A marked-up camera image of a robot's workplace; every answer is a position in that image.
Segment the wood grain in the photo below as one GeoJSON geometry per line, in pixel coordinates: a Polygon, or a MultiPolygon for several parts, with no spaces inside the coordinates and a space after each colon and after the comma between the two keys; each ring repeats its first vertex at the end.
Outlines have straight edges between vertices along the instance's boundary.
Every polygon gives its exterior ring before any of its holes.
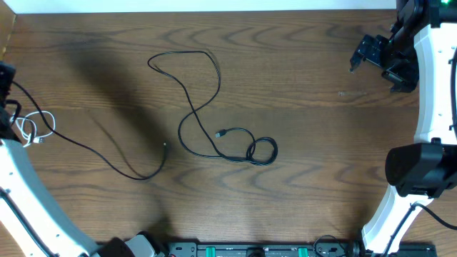
{"type": "MultiPolygon", "coordinates": [[[[5,58],[60,132],[126,172],[122,156],[146,174],[158,166],[162,143],[170,146],[164,170],[146,183],[56,136],[28,148],[51,194],[97,241],[141,230],[164,240],[352,239],[386,190],[388,150],[412,143],[418,118],[417,91],[390,94],[369,65],[348,72],[362,36],[388,34],[394,19],[394,11],[21,15],[5,58]],[[198,158],[179,145],[177,126],[189,105],[180,86],[146,61],[191,49],[211,52],[222,73],[221,93],[201,111],[208,132],[241,126],[275,138],[273,165],[198,158]]],[[[156,64],[188,86],[196,106],[216,90],[203,56],[165,56],[156,64]]],[[[24,112],[33,110],[18,91],[12,97],[24,112]]],[[[193,118],[183,138],[213,153],[193,118]]],[[[216,143],[244,155],[248,141],[231,133],[216,143]]],[[[258,157],[269,147],[259,146],[258,157]]],[[[446,192],[431,208],[457,223],[456,196],[446,192]]],[[[422,213],[404,239],[433,242],[440,256],[454,256],[452,235],[422,213]]],[[[4,231],[0,251],[21,255],[4,231]]]]}
{"type": "Polygon", "coordinates": [[[0,1],[0,61],[6,51],[9,36],[13,31],[16,14],[3,2],[0,1]]]}

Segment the white cable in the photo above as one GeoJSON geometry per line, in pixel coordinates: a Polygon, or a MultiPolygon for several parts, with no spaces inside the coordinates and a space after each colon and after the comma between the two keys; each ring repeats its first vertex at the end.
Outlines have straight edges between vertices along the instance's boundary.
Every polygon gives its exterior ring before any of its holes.
{"type": "MultiPolygon", "coordinates": [[[[55,130],[56,129],[56,119],[54,118],[54,115],[52,115],[52,113],[49,112],[49,111],[42,111],[42,112],[43,112],[43,114],[49,114],[51,116],[51,118],[52,118],[52,129],[55,130]]],[[[25,140],[27,140],[27,143],[24,144],[24,147],[30,146],[33,143],[41,143],[41,142],[43,142],[43,138],[45,138],[47,136],[50,136],[53,133],[52,131],[50,131],[46,135],[37,136],[38,129],[37,129],[36,123],[35,123],[35,121],[33,121],[33,120],[31,120],[29,118],[30,116],[33,116],[35,114],[39,114],[39,112],[38,111],[34,111],[34,112],[31,112],[30,114],[25,115],[24,117],[18,117],[16,119],[16,126],[17,126],[18,130],[21,132],[22,137],[25,140]],[[31,125],[33,126],[33,129],[32,129],[31,133],[27,133],[24,130],[24,124],[27,121],[30,122],[31,125]]],[[[10,122],[13,122],[13,119],[14,119],[14,115],[11,116],[10,122]]]]}

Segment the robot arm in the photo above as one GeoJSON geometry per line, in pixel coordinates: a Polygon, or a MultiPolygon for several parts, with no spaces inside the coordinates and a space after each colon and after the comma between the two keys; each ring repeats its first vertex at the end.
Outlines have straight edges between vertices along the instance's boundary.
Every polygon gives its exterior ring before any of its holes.
{"type": "Polygon", "coordinates": [[[451,92],[455,96],[451,70],[457,46],[457,24],[451,22],[457,21],[457,6],[433,0],[397,4],[392,37],[366,35],[351,59],[350,71],[365,60],[382,68],[382,77],[394,84],[392,92],[411,92],[418,80],[420,85],[415,144],[394,148],[387,156],[390,185],[374,217],[362,229],[367,253],[397,252],[420,211],[408,213],[411,205],[426,206],[457,184],[456,102],[451,97],[451,92]]]}
{"type": "Polygon", "coordinates": [[[40,181],[5,111],[14,68],[0,62],[0,221],[25,256],[167,256],[147,233],[105,246],[80,231],[40,181]]]}

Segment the green terminal block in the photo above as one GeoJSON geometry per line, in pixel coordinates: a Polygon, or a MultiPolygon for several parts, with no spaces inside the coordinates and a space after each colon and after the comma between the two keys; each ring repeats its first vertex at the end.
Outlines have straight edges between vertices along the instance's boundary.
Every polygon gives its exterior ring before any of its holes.
{"type": "Polygon", "coordinates": [[[216,257],[216,247],[206,247],[206,257],[216,257]]]}
{"type": "Polygon", "coordinates": [[[298,257],[308,257],[308,249],[307,248],[299,248],[298,249],[298,257]]]}

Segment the white wall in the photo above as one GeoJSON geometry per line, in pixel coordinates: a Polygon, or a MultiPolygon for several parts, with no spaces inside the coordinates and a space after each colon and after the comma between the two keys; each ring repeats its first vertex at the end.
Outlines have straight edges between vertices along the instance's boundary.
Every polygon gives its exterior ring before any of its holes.
{"type": "Polygon", "coordinates": [[[396,0],[4,0],[17,14],[394,9],[396,0]]]}

